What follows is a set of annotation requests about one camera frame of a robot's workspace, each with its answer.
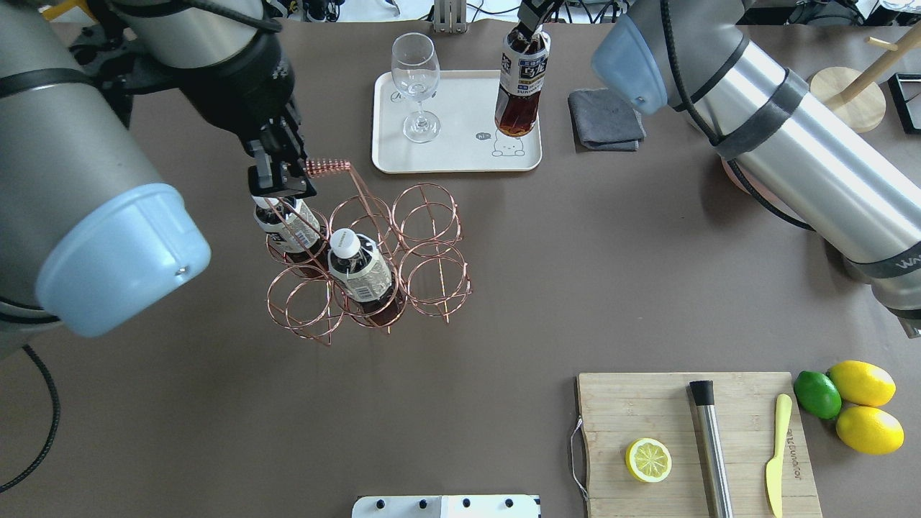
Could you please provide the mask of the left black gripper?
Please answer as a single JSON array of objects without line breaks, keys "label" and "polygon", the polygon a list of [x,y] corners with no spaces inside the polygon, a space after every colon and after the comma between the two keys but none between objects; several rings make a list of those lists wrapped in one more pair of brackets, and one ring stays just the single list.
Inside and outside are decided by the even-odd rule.
[{"label": "left black gripper", "polygon": [[279,115],[239,135],[256,164],[248,168],[251,196],[309,198],[318,194],[309,177],[301,122],[297,108],[283,108]]}]

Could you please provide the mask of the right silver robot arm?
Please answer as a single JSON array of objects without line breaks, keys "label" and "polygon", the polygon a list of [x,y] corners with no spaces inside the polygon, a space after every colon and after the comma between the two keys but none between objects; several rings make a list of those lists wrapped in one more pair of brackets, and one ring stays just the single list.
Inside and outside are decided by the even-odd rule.
[{"label": "right silver robot arm", "polygon": [[635,1],[591,59],[642,114],[685,111],[919,335],[920,191],[737,28],[749,1]]}]

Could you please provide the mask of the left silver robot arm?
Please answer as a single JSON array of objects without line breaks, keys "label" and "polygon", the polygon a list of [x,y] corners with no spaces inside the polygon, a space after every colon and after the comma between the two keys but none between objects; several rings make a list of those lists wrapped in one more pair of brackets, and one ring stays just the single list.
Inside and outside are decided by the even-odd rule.
[{"label": "left silver robot arm", "polygon": [[[263,1],[105,1],[153,74],[180,89],[254,160],[254,196],[310,183],[295,73]],[[201,274],[211,258],[180,193],[162,180],[103,94],[29,1],[2,3],[2,355],[63,324],[98,337]]]}]

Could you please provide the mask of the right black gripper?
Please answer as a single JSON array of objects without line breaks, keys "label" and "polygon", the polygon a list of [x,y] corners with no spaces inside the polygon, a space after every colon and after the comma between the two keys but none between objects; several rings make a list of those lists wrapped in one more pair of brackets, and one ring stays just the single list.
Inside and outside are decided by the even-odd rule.
[{"label": "right black gripper", "polygon": [[538,29],[548,19],[550,13],[560,9],[562,0],[521,1],[517,10],[517,19],[520,25],[528,29]]}]

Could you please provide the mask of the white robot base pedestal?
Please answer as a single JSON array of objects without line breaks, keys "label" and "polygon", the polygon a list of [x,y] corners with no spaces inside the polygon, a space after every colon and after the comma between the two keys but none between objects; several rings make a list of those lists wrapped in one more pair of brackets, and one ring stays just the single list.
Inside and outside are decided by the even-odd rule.
[{"label": "white robot base pedestal", "polygon": [[352,517],[540,517],[540,498],[527,494],[366,496]]}]

